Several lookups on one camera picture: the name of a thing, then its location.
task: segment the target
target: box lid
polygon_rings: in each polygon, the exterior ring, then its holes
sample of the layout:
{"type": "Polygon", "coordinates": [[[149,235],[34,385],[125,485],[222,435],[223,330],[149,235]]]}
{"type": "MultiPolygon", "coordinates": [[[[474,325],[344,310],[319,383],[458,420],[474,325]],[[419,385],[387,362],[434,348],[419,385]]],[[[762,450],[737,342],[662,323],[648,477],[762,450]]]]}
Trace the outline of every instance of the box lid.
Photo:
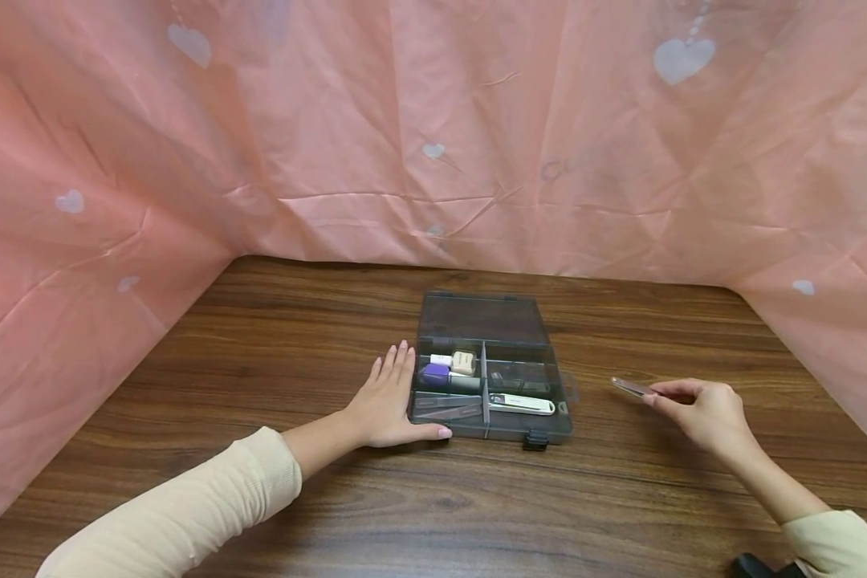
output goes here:
{"type": "Polygon", "coordinates": [[[459,295],[428,291],[417,336],[547,345],[536,299],[516,295],[459,295]]]}

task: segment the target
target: hand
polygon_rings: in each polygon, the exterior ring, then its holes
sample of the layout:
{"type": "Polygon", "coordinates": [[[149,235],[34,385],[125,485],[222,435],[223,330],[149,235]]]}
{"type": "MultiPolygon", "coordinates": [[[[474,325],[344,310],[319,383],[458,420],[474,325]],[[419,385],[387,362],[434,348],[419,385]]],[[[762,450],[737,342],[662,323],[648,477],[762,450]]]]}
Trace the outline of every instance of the hand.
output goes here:
{"type": "Polygon", "coordinates": [[[642,400],[674,420],[701,449],[720,458],[760,449],[745,420],[742,398],[730,385],[678,379],[657,383],[651,389],[655,393],[642,400]],[[692,397],[694,403],[685,405],[669,399],[675,396],[692,397]]]}
{"type": "Polygon", "coordinates": [[[389,348],[385,360],[375,360],[360,391],[344,409],[361,432],[363,445],[385,448],[421,439],[446,439],[453,436],[450,428],[439,424],[414,425],[405,410],[414,377],[414,348],[407,341],[389,348]]]}

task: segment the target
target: pink curtain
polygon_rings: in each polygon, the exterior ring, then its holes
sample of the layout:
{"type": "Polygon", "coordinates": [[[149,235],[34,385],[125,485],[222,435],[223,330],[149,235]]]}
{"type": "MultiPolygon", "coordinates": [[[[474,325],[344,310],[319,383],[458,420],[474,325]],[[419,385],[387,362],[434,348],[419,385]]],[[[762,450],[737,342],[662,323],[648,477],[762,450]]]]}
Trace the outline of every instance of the pink curtain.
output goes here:
{"type": "Polygon", "coordinates": [[[0,513],[251,252],[730,287],[867,432],[867,0],[3,0],[0,513]]]}

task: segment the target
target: wood grain surface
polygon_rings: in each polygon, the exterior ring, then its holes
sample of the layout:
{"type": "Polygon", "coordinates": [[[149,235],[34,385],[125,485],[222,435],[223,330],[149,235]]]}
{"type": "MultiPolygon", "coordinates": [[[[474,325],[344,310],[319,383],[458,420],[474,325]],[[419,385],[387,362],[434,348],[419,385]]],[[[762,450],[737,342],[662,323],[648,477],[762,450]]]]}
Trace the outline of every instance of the wood grain surface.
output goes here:
{"type": "Polygon", "coordinates": [[[260,425],[343,408],[415,334],[431,288],[538,298],[578,381],[572,440],[355,452],[190,576],[711,578],[746,550],[787,560],[755,500],[615,375],[732,383],[768,453],[867,519],[867,438],[729,291],[245,257],[0,519],[0,577],[33,576],[93,519],[260,425]]]}

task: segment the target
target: beige eraser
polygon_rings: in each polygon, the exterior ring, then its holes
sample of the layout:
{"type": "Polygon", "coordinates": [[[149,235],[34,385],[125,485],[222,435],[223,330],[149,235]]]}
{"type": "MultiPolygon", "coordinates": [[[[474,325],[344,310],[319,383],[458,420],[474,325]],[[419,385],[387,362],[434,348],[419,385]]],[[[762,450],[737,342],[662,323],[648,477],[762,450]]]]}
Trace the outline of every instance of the beige eraser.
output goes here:
{"type": "Polygon", "coordinates": [[[453,365],[450,369],[462,373],[463,376],[471,376],[475,373],[475,353],[453,352],[453,365]]]}

